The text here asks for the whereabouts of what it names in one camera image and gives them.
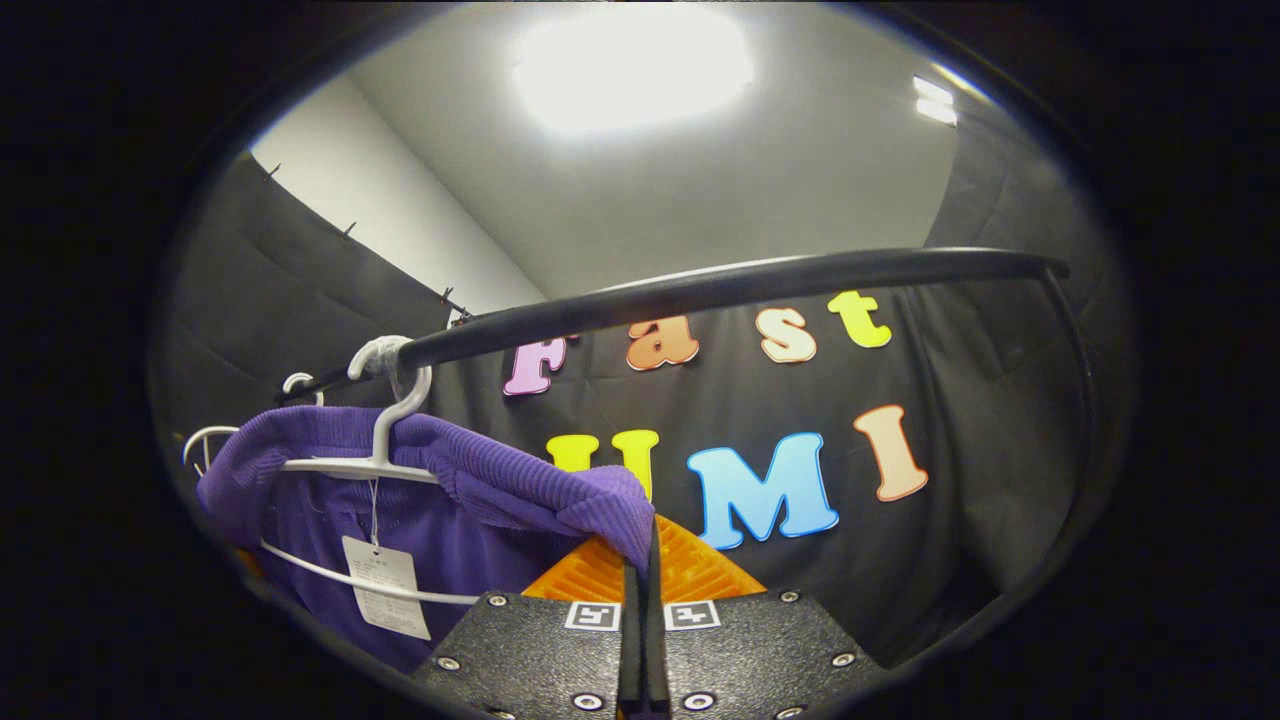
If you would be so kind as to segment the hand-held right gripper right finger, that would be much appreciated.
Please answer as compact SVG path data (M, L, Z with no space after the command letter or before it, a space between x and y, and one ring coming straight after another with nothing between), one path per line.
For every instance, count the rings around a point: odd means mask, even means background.
M809 717L884 675L812 593L764 587L667 518L649 569L649 719Z

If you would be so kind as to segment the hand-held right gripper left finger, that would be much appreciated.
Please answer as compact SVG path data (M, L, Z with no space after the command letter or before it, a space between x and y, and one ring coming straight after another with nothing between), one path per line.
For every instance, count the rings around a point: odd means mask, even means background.
M635 568L591 538L525 591L492 591L412 679L499 719L625 719L643 700Z

